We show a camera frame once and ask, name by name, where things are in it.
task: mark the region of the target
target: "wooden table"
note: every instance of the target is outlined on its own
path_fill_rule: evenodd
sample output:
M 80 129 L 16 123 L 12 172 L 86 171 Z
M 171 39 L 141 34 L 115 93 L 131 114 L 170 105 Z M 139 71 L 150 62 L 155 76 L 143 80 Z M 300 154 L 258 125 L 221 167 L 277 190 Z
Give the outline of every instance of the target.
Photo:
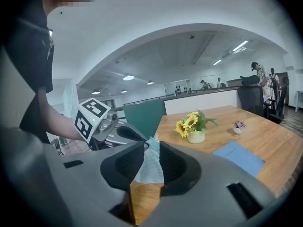
M 207 124 L 208 133 L 203 143 L 190 144 L 174 131 L 176 121 L 186 117 L 187 113 L 163 116 L 157 129 L 159 140 L 207 153 L 212 153 L 235 140 L 265 160 L 256 178 L 275 196 L 282 194 L 285 191 L 284 185 L 292 176 L 303 154 L 303 139 L 265 118 L 232 106 L 203 112 L 208 118 L 217 118 L 218 123 L 218 126 Z M 233 133 L 233 123 L 236 120 L 247 124 L 241 135 Z M 137 225 L 141 224 L 159 204 L 162 186 L 163 184 L 132 183 L 131 194 Z

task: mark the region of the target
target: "fluorescent light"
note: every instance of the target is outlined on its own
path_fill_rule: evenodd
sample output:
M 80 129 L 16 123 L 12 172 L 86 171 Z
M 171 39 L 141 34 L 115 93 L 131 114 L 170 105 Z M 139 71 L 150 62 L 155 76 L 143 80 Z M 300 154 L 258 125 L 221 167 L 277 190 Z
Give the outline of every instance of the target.
M 239 49 L 241 46 L 245 45 L 248 42 L 248 40 L 244 41 L 242 44 L 240 44 L 238 47 L 234 48 L 232 51 L 236 51 L 237 49 Z
M 222 61 L 222 59 L 218 60 L 213 66 L 215 66 L 216 64 L 218 64 L 220 61 Z
M 95 90 L 93 90 L 93 92 L 92 92 L 92 94 L 93 94 L 93 95 L 95 95 L 95 94 L 99 94 L 99 93 L 100 93 L 100 91 L 99 91 L 99 90 L 96 90 L 96 89 L 95 89 Z
M 123 78 L 124 81 L 130 81 L 132 79 L 134 79 L 134 76 L 132 74 L 125 74 Z

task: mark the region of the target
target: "blue notebook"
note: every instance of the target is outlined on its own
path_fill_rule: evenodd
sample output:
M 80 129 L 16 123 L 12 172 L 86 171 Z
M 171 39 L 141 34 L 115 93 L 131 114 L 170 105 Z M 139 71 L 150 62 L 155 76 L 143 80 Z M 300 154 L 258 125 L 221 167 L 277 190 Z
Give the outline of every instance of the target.
M 213 152 L 213 155 L 232 161 L 254 177 L 257 176 L 265 163 L 260 157 L 256 156 L 234 140 Z

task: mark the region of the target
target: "small flower pot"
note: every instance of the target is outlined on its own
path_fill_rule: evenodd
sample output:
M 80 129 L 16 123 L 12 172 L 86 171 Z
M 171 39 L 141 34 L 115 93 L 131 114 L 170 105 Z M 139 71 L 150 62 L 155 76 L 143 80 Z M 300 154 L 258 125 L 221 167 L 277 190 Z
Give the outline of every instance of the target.
M 205 134 L 203 131 L 196 131 L 194 133 L 189 133 L 187 140 L 189 143 L 198 144 L 202 143 L 205 140 Z
M 235 132 L 235 134 L 241 134 L 242 131 L 243 131 L 243 128 L 242 128 L 242 129 L 239 129 L 239 128 L 234 127 L 234 128 L 233 128 L 233 131 Z

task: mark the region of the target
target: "potted plant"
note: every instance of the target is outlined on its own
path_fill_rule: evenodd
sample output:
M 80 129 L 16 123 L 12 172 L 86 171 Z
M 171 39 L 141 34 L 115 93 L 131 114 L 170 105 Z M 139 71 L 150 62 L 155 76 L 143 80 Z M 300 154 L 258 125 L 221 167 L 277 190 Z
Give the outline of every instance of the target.
M 181 137 L 187 138 L 192 144 L 201 143 L 205 140 L 205 134 L 207 133 L 206 124 L 212 122 L 217 125 L 215 120 L 206 118 L 204 113 L 198 110 L 187 115 L 187 118 L 178 121 L 175 131 Z
M 246 124 L 243 123 L 243 122 L 236 121 L 236 122 L 233 124 L 233 131 L 234 131 L 236 134 L 241 134 L 244 128 L 246 128 Z

